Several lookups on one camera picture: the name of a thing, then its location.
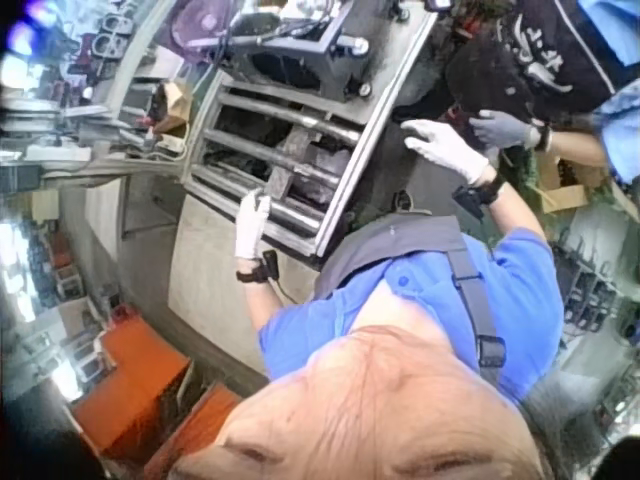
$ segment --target gray glove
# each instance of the gray glove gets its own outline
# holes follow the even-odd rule
[[[476,137],[488,146],[533,148],[540,143],[540,132],[536,127],[508,113],[481,110],[480,117],[470,119],[469,123]]]

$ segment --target metal machine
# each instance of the metal machine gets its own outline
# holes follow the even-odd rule
[[[263,188],[273,198],[266,235],[322,257],[436,14],[422,2],[388,0],[291,0],[269,8],[244,6],[229,38],[190,43],[212,48],[223,71],[192,125],[183,182],[230,216],[247,192]],[[235,129],[226,120],[234,111]],[[275,143],[262,138],[251,123],[258,117],[288,133]],[[314,198],[326,202],[295,188],[300,180],[321,189]]]

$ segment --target man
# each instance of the man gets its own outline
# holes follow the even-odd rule
[[[456,53],[446,87],[395,117],[433,114],[448,96],[472,144],[610,167],[631,185],[640,175],[639,22],[637,1],[518,0]]]
[[[543,478],[518,406],[562,331],[544,232],[449,125],[404,128],[479,189],[505,238],[489,255],[453,217],[391,215],[343,241],[312,301],[285,307],[259,260],[270,199],[249,194],[235,255],[272,382],[171,478]]]

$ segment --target blue polo shirt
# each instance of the blue polo shirt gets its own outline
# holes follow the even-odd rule
[[[497,334],[507,346],[499,389],[518,402],[551,367],[562,334],[564,309],[553,255],[546,243],[524,229],[507,235],[493,258],[481,242],[466,235],[464,239],[486,283]],[[346,335],[383,279],[395,295],[418,303],[439,322],[456,356],[479,372],[473,327],[449,261],[441,253],[420,252],[359,272],[329,299],[280,310],[259,332],[270,378],[304,367],[313,352]]]

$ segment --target gloved hand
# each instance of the gloved hand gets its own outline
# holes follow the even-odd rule
[[[521,122],[504,112],[480,110],[480,117],[472,118],[469,123],[476,136],[486,145],[498,148],[522,145],[533,148],[540,143],[540,132],[533,125]]]
[[[236,258],[260,258],[258,244],[271,210],[271,197],[264,195],[258,199],[261,191],[258,188],[249,192],[240,202],[236,217]]]
[[[409,137],[404,141],[407,148],[435,164],[458,172],[469,184],[476,183],[489,165],[489,160],[467,145],[451,125],[431,120],[409,120],[401,127],[426,140]]]

